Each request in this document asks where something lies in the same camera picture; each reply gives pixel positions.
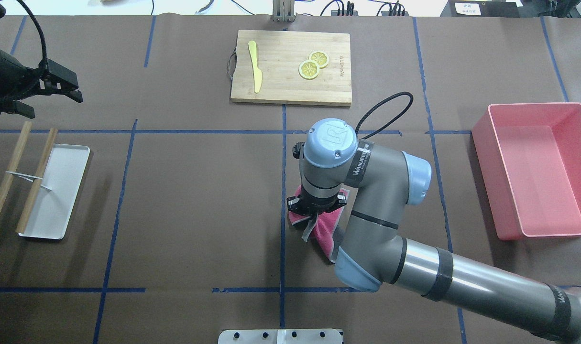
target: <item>wooden stick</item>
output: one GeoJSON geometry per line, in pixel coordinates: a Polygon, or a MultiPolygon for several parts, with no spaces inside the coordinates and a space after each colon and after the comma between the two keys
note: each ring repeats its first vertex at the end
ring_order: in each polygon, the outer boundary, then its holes
{"type": "MultiPolygon", "coordinates": [[[[21,161],[21,156],[24,151],[24,147],[26,146],[26,139],[29,137],[29,133],[31,132],[31,127],[33,126],[32,122],[24,122],[23,128],[21,130],[21,135],[19,136],[19,140],[14,147],[14,153],[12,153],[12,159],[10,159],[10,163],[8,165],[8,169],[6,171],[16,172],[16,169],[19,166],[19,162],[21,161]]],[[[6,197],[8,197],[8,192],[10,191],[10,185],[12,185],[12,181],[14,179],[14,175],[10,173],[5,173],[3,176],[3,180],[1,181],[0,186],[0,214],[1,209],[3,208],[4,203],[6,203],[6,197]]]]}
{"type": "MultiPolygon", "coordinates": [[[[50,129],[48,133],[48,139],[46,140],[46,146],[42,152],[42,157],[39,159],[39,165],[35,172],[35,176],[39,178],[44,177],[44,172],[46,172],[46,166],[48,165],[48,159],[50,158],[50,153],[52,152],[52,146],[54,146],[57,129],[50,129]]],[[[39,188],[42,185],[42,179],[35,179],[31,185],[29,195],[24,202],[24,209],[19,220],[19,225],[16,228],[16,233],[24,233],[26,229],[26,224],[29,222],[29,217],[31,216],[31,211],[33,210],[33,205],[35,205],[35,200],[37,199],[37,194],[39,193],[39,188]]]]}

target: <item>white floor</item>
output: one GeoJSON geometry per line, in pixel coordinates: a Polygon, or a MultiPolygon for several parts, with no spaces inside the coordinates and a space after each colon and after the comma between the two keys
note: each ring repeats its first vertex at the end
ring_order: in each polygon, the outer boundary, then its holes
{"type": "MultiPolygon", "coordinates": [[[[152,0],[25,0],[36,15],[150,15],[152,0]]],[[[271,0],[236,0],[252,13],[271,14],[271,0]]],[[[297,13],[319,15],[329,0],[311,0],[296,2],[297,13]]],[[[447,0],[401,0],[412,17],[439,17],[447,0]]],[[[194,15],[209,0],[154,0],[154,14],[178,13],[194,15]]],[[[24,9],[15,0],[3,0],[9,15],[24,15],[24,9]]],[[[354,0],[354,10],[362,15],[374,16],[381,3],[373,0],[354,0]]],[[[328,7],[336,9],[336,4],[328,7]]],[[[231,0],[214,0],[203,15],[247,15],[231,0]]]]}

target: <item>wooden cutting board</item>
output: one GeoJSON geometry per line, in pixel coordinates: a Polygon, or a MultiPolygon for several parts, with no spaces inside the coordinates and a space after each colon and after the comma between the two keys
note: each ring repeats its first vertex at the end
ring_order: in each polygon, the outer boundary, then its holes
{"type": "Polygon", "coordinates": [[[304,104],[349,107],[352,104],[350,35],[348,33],[239,30],[237,65],[233,73],[234,102],[304,104]],[[248,41],[258,47],[263,72],[260,92],[254,92],[248,41]],[[306,80],[299,65],[315,50],[326,52],[329,65],[306,80]]]}

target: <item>gray robot arm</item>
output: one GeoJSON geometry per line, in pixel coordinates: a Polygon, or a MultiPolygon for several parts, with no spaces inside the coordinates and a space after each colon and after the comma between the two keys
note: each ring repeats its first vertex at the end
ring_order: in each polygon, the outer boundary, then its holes
{"type": "Polygon", "coordinates": [[[581,288],[533,281],[397,235],[405,205],[426,196],[427,161],[358,141],[339,119],[314,124],[294,153],[302,187],[288,199],[290,211],[330,211],[343,205],[342,183],[358,189],[335,266],[343,283],[371,292],[396,284],[548,340],[581,344],[581,288]]]}

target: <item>white mounting plate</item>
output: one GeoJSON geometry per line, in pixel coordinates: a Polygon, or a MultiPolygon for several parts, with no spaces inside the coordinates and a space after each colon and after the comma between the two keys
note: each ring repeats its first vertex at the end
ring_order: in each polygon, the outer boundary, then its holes
{"type": "Polygon", "coordinates": [[[226,330],[220,333],[218,344],[343,344],[343,331],[336,329],[226,330]]]}
{"type": "Polygon", "coordinates": [[[41,188],[22,237],[60,240],[65,237],[67,224],[82,176],[87,167],[90,148],[73,144],[55,144],[46,165],[41,188]]]}

